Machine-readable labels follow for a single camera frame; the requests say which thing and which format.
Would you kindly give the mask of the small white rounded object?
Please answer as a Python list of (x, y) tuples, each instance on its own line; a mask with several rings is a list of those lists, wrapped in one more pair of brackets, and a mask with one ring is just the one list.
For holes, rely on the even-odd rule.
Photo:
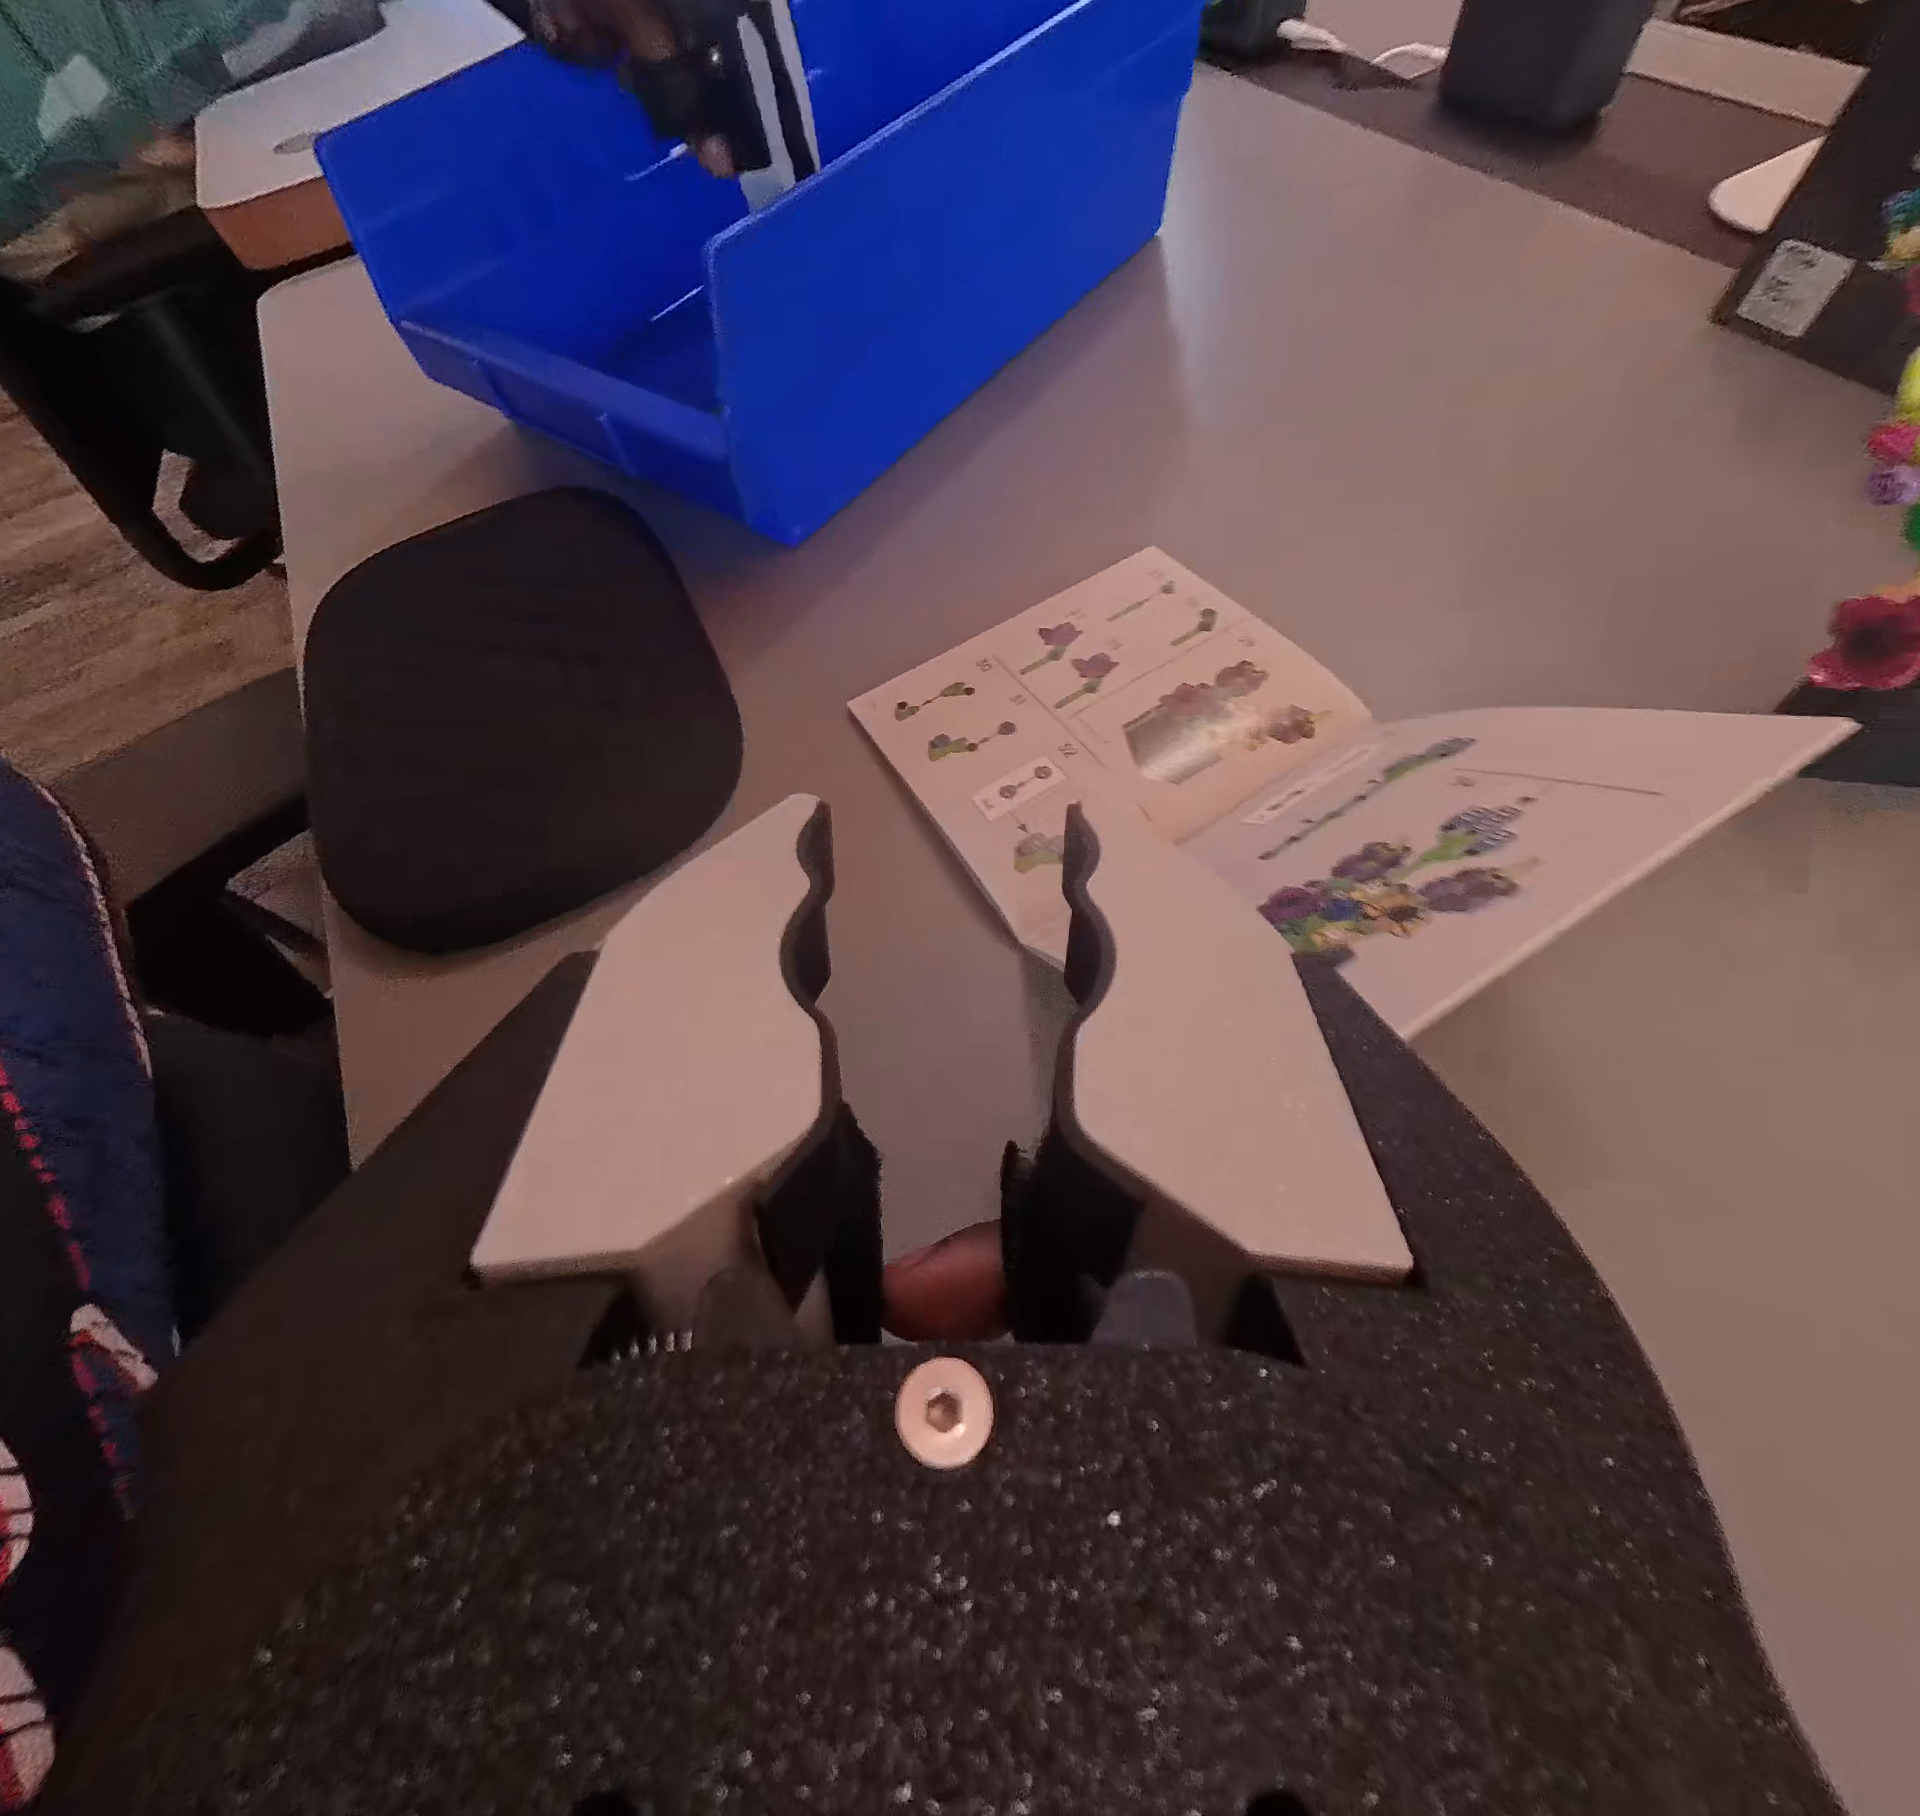
[(1707, 194), (1708, 215), (1737, 237), (1761, 238), (1779, 217), (1824, 143), (1825, 134), (1819, 132), (1795, 149), (1725, 175)]

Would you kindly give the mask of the black rounded pad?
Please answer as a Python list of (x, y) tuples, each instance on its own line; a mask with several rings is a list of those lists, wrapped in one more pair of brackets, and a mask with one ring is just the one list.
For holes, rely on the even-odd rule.
[(669, 867), (726, 812), (745, 731), (664, 546), (553, 487), (386, 546), (301, 654), (331, 897), (427, 958), (520, 939)]

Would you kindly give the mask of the dark grey cube device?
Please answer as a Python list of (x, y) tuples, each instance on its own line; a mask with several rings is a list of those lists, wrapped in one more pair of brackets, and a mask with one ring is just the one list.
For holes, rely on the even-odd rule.
[(1577, 132), (1617, 96), (1656, 0), (1461, 0), (1439, 104), (1537, 136)]

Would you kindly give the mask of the black seat chair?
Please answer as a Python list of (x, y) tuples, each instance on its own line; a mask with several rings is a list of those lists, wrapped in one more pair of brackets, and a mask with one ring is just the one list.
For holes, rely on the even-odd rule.
[(280, 564), (264, 288), (216, 237), (1, 285), (3, 395), (184, 589), (234, 589)]

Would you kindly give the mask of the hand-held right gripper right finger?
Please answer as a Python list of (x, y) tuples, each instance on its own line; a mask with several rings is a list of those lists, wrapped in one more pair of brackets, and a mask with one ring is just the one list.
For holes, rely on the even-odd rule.
[(1274, 1316), (1416, 1253), (1296, 962), (1132, 808), (1075, 801), (1049, 1112), (1018, 1164), (1025, 1316)]

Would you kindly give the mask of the large blue plastic bin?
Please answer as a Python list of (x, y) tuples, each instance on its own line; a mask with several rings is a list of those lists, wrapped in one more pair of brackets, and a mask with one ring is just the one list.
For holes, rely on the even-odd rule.
[(1161, 229), (1207, 0), (790, 0), (758, 209), (518, 42), (319, 136), (437, 385), (803, 544)]

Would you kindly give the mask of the person's right hand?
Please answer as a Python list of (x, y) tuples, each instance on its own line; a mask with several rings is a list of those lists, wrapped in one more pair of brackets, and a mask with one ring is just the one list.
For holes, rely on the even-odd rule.
[(981, 1342), (1010, 1333), (999, 1223), (955, 1231), (890, 1259), (880, 1279), (882, 1331), (909, 1342)]

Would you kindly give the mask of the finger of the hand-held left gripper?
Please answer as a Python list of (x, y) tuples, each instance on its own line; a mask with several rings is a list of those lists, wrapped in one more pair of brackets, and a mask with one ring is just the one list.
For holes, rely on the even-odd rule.
[(735, 150), (733, 174), (757, 213), (818, 174), (821, 154), (789, 0), (747, 0), (735, 31), (765, 160), (750, 168)]

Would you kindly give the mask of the lego instruction booklet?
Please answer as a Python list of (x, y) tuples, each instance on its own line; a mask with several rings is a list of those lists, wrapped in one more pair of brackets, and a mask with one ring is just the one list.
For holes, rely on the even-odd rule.
[(1376, 721), (1156, 549), (857, 695), (1021, 945), (1064, 965), (1071, 803), (1109, 799), (1416, 1038), (1856, 726), (1476, 708)]

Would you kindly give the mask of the lego flower bouquet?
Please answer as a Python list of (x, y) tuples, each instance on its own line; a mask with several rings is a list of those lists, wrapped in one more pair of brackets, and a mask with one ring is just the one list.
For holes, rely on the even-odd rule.
[[(1900, 536), (1912, 556), (1918, 554), (1918, 349), (1912, 348), (1900, 363), (1893, 400), (1882, 421), (1866, 440), (1870, 470), (1868, 499), (1880, 508), (1895, 508), (1903, 516)], [(1918, 572), (1880, 589), (1918, 589)], [(1840, 742), (1828, 771), (1840, 781), (1904, 787), (1918, 785), (1918, 679), (1896, 692), (1839, 695), (1807, 682), (1807, 695), (1824, 708), (1850, 720), (1856, 728)]]

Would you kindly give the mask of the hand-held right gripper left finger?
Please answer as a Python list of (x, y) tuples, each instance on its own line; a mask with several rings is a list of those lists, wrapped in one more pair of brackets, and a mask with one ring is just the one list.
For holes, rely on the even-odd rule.
[(839, 1104), (826, 988), (829, 816), (789, 795), (606, 931), (473, 1244), (484, 1284), (625, 1281), (687, 1329), (754, 1256), (754, 1211)]

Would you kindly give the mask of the black lego set box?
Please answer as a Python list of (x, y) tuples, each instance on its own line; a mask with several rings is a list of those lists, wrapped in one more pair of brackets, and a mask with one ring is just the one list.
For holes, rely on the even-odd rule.
[(1715, 306), (1737, 337), (1884, 398), (1918, 342), (1918, 17), (1878, 52)]

